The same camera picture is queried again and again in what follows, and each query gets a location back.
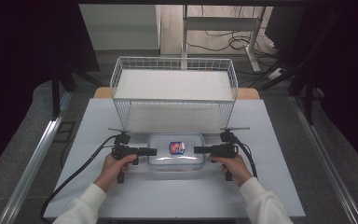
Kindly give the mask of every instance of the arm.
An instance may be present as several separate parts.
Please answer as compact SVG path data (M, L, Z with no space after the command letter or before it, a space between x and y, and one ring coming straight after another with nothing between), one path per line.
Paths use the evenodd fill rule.
M234 159L210 156L222 164L222 171L232 173L232 181L245 199L245 211L253 224L293 223L284 209L281 200L272 191L265 190L255 177L252 177L241 155Z
M117 183L118 173L120 171L127 172L128 163L135 159L136 155L130 155L116 161L111 154L107 155L98 178L89 185L80 197L69 202L62 215L54 221L54 224L96 223L98 210L106 198L107 191Z

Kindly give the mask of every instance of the hand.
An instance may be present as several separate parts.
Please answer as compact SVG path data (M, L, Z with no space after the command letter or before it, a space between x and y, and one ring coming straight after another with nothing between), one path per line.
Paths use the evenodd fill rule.
M94 181L94 184L107 193L107 191L109 191L117 183L117 176L120 171L126 173L129 169L128 163L135 159L136 155L129 155L117 161L109 153L103 163L101 174Z
M219 161L222 163L222 172L224 174L228 171L232 173L232 182L234 182L234 184L238 187L241 187L243 183L253 177L240 154L237 154L235 158L232 159L217 157L212 154L209 157L213 161Z

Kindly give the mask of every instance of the black cable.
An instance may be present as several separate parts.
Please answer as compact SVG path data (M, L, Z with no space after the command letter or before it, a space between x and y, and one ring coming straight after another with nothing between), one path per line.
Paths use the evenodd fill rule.
M268 58L268 57L270 57L270 58L277 58L277 57L274 56L274 55L263 54L263 55L259 55L259 56L257 57L257 61L258 61L259 63L263 64L263 65L266 66L266 67L271 67L272 65L274 65L274 63L273 63L273 64L266 64L266 63L263 63L263 62L260 61L261 58Z
M235 73L244 73L245 75L252 75L252 76L263 75L263 73L242 72L242 71L240 71L240 70L235 70Z
M222 49L208 49L208 48L205 48L203 46L200 46L200 45L192 45L192 44L189 44L187 42L187 44L191 47L195 47L195 48L201 48L201 49L207 49L207 50L210 50L210 51L220 51L220 50L223 50L223 49L227 49L230 45L227 45L226 47L222 48Z
M242 143L242 144L248 149L249 154L251 154L251 156L252 156L252 150L251 150L251 148L250 148L248 145L244 144L244 143Z
M248 158L248 161L249 163L251 164L251 168L252 168L252 173L253 173L253 176L257 178L257 170L255 169L255 162L252 158L252 153L250 151L250 148L249 148L249 151L245 148L245 144L243 144L240 139L238 139L238 137L234 136L235 137L235 141L237 142L237 145L240 146L240 148L242 149L242 151L245 153L246 157Z
M242 85L243 83L251 82L251 81L255 81L255 80L257 80L257 78L256 78L256 79L252 79L252 80L246 80L246 81L243 81L243 82L239 82L239 83L238 83L238 86Z
M257 41L257 40L255 41L255 43L257 44L257 47L258 47L258 49L255 49L255 50L254 50L254 54L255 54L255 55L268 55L268 56L271 56L271 57L276 57L276 58L278 58L278 54L270 54L270 53L264 52L264 51L261 49L260 45L258 44L258 41Z
M243 45L239 48L232 46L232 43L237 42L237 41L241 42L241 43L242 43L242 41L246 42L246 45ZM244 35L234 36L234 34L232 34L232 37L228 40L228 44L231 46L232 49L245 49L249 45L249 41L250 41L250 36L244 36Z
M230 16L231 15L231 13L233 12L235 10L235 7L234 8L232 8L232 10L230 11L230 13L228 14L228 16Z
M48 204L51 200L69 183L72 179L74 179L78 174L80 174L86 167L94 160L94 158L101 152L104 148L104 145L112 138L117 137L117 135L113 135L108 137L98 148L95 152L89 157L89 159L78 169L76 170L71 176L69 176L57 189L53 191L53 193L46 199L43 203L42 209L40 210L40 218L48 224L51 224L46 218L43 217L45 215L46 209L48 208Z
M271 70L271 67L269 67L269 68L267 69L267 71L263 73L263 75L262 75L261 77L259 77L257 80L255 80L254 82L252 82L252 83L248 86L248 88L251 88L257 81L259 81L259 80L260 80L261 78L263 78L266 74L268 74L268 73L270 72L270 70Z
M202 13L202 16L203 16L203 13L205 12L205 16L208 16L207 14L206 14L206 11L203 9L203 6L201 6L201 13Z
M220 34L220 35L210 35L208 33L208 31L205 31L206 35L210 35L210 36L223 36L223 35L232 35L234 33L237 33L238 31L233 31L233 32L229 32L229 33L225 33L225 34Z

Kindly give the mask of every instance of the white wire basket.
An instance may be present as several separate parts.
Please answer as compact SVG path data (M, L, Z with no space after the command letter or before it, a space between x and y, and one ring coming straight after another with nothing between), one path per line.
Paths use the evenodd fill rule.
M238 82L229 59L120 57L110 89L124 130L220 133Z

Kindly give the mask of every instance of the black handle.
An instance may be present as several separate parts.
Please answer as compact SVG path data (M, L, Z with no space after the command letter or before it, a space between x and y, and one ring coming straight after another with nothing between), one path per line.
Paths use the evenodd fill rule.
M226 181L232 181L232 173L230 171L226 172Z
M117 176L117 182L118 184L124 183L124 173L120 171L120 173Z
M137 156L136 159L132 161L132 165L138 165L138 164L139 164L139 156Z

